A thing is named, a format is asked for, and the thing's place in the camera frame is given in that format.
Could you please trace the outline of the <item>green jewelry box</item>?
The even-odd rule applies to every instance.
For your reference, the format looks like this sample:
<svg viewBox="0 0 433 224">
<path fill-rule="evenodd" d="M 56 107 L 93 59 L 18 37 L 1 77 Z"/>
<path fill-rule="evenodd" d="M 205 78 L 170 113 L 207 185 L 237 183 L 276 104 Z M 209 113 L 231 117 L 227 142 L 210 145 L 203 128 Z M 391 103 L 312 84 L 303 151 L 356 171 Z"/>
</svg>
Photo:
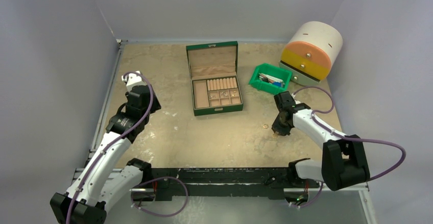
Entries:
<svg viewBox="0 0 433 224">
<path fill-rule="evenodd" d="M 238 80 L 238 42 L 217 42 L 186 46 L 190 82 L 193 80 L 236 77 Z M 242 111 L 242 105 L 194 109 L 194 116 Z"/>
</svg>

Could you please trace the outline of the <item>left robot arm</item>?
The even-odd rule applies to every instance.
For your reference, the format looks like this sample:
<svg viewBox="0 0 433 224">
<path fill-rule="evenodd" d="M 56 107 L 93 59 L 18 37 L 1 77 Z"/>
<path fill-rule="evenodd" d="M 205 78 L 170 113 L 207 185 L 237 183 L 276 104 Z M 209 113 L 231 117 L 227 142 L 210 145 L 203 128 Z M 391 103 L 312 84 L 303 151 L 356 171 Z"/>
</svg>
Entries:
<svg viewBox="0 0 433 224">
<path fill-rule="evenodd" d="M 126 98 L 111 117 L 97 152 L 83 172 L 65 193 L 55 193 L 51 198 L 58 223 L 104 223 L 109 211 L 131 188 L 151 184 L 151 164 L 137 158 L 109 178 L 117 161 L 144 130 L 150 114 L 161 108 L 148 85 L 130 87 Z"/>
</svg>

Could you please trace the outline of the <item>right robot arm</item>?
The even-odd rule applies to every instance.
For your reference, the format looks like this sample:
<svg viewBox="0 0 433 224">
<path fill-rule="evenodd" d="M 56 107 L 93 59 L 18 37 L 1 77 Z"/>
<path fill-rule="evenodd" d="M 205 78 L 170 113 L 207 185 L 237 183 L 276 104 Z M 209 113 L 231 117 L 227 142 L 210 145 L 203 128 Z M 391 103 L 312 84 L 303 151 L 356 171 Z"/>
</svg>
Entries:
<svg viewBox="0 0 433 224">
<path fill-rule="evenodd" d="M 305 103 L 293 98 L 288 92 L 274 96 L 278 115 L 272 131 L 279 136 L 288 136 L 298 129 L 314 141 L 322 150 L 322 160 L 304 158 L 288 164 L 286 179 L 294 187 L 306 180 L 324 183 L 337 191 L 370 179 L 370 170 L 363 142 L 357 135 L 347 136 L 314 115 Z"/>
</svg>

